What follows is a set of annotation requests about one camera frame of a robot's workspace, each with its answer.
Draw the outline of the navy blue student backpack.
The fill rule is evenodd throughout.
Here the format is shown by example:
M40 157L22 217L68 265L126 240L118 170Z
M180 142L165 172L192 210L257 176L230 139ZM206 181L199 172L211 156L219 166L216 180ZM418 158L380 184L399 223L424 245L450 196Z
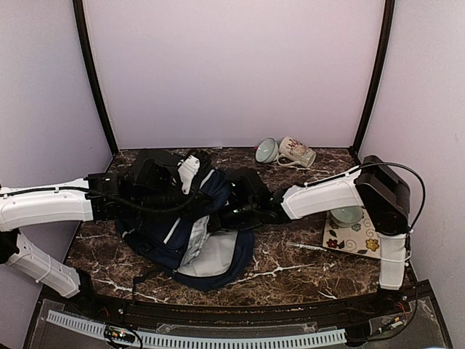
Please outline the navy blue student backpack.
M193 219L121 218L115 226L136 254L176 282L205 292L227 286L244 272L254 256L255 236L252 230L209 227L231 193L224 171L211 169L200 192L212 201L197 205Z

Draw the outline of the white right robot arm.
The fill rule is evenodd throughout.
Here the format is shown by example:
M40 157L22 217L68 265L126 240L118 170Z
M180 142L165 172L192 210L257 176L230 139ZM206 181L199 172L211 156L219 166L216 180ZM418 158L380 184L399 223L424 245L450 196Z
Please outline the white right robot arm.
M416 224L409 218L411 190L395 171L411 168L367 156L364 162L339 174L314 182L299 183L269 191L258 173L240 168L228 178L231 194L219 210L223 228L252 229L266 224L286 224L311 214L349 206L364 208L381 240L382 289L371 299L371 310L385 316L399 302L409 238Z

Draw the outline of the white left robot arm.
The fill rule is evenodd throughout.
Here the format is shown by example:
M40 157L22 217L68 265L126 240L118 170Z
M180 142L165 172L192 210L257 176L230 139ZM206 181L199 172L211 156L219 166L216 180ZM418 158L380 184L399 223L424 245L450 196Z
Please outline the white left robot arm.
M210 155L144 149L118 173L89 174L70 182L1 189L1 263L72 299L87 317L102 312L90 275L70 268L34 246L21 228L62 221L121 218L165 220L190 216L207 199L201 186L214 171Z

